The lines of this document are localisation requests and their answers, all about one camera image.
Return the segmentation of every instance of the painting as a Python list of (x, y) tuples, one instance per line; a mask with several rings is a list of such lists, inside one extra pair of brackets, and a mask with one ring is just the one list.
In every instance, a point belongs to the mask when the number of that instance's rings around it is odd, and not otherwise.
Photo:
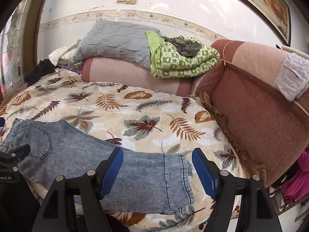
[(285, 45), (291, 43), (291, 16), (289, 7), (284, 0), (244, 0), (252, 8), (269, 21), (270, 26), (284, 40)]

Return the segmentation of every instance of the green fabric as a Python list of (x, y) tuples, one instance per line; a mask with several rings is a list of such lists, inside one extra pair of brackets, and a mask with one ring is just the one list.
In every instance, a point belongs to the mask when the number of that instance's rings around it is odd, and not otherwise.
[(193, 37), (185, 37), (184, 39), (198, 42), (202, 48), (195, 57), (188, 58), (180, 55), (173, 44), (164, 41), (154, 31), (147, 31), (146, 36), (151, 53), (151, 73), (154, 77), (196, 77), (209, 71), (220, 60), (217, 50), (203, 45)]

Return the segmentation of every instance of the floral wall border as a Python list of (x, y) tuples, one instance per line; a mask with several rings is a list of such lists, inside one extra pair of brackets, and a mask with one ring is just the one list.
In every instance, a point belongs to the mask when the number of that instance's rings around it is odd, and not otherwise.
[(207, 28), (199, 26), (198, 24), (185, 21), (179, 18), (171, 17), (168, 15), (151, 13), (145, 11), (137, 10), (124, 10), (124, 9), (106, 9), (106, 10), (95, 10), (87, 11), (78, 14), (69, 15), (63, 18), (56, 19), (54, 21), (40, 24), (39, 31), (50, 30), (61, 25), (66, 25), (70, 23), (80, 22), (80, 21), (89, 21), (96, 20), (97, 18), (103, 19), (120, 19), (125, 20), (137, 20), (137, 21), (147, 21), (158, 24), (164, 24), (179, 29), (184, 29), (189, 32), (195, 33), (202, 37), (205, 37), (212, 41), (217, 41), (219, 39), (227, 39)]

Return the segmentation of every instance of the bed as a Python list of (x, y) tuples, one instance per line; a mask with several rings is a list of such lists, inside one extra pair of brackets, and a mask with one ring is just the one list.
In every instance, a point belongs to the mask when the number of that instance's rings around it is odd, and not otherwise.
[[(64, 119), (96, 138), (134, 151), (186, 153), (195, 204), (187, 206), (187, 212), (181, 215), (107, 211), (133, 232), (195, 232), (205, 227), (213, 204), (191, 163), (191, 151), (196, 147), (200, 147), (219, 168), (244, 177), (234, 149), (214, 118), (194, 97), (112, 82), (85, 83), (75, 72), (57, 70), (20, 92), (0, 110), (0, 115), (6, 119), (6, 125), (0, 130), (2, 141), (15, 118), (43, 122)], [(128, 120), (140, 123), (140, 128), (127, 132), (130, 128)], [(34, 182), (31, 185), (44, 198), (47, 190)], [(233, 215), (239, 205), (240, 197), (237, 197)]]

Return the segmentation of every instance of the jeans back pocket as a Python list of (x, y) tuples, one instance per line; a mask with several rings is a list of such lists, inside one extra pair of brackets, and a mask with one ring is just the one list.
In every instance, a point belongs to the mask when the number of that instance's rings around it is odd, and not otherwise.
[(23, 137), (21, 146), (28, 144), (31, 147), (29, 156), (41, 160), (53, 149), (50, 133), (32, 124)]

